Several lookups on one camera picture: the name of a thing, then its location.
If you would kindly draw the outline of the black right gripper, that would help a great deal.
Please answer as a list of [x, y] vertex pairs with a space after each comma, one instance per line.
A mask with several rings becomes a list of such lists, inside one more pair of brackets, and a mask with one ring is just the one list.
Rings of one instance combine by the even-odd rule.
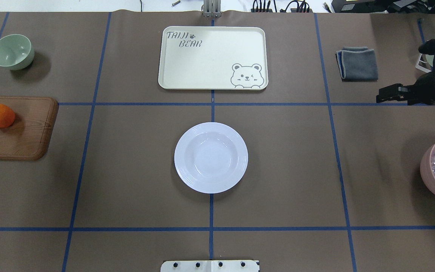
[[413, 85], [390, 85], [379, 89], [376, 95], [376, 103], [387, 101], [404, 101], [407, 96], [407, 104], [435, 105], [435, 74], [427, 73], [420, 76]]

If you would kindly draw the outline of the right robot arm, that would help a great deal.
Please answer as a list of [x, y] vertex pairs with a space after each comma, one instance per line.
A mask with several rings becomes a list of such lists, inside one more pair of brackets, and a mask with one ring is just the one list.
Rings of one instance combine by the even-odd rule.
[[414, 84], [392, 84], [379, 89], [376, 103], [406, 101], [408, 105], [435, 105], [435, 71], [421, 75]]

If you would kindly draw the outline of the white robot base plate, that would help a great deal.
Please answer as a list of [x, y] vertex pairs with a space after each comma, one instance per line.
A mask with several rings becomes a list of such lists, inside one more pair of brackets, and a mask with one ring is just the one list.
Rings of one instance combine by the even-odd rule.
[[257, 260], [174, 260], [162, 263], [161, 272], [260, 272]]

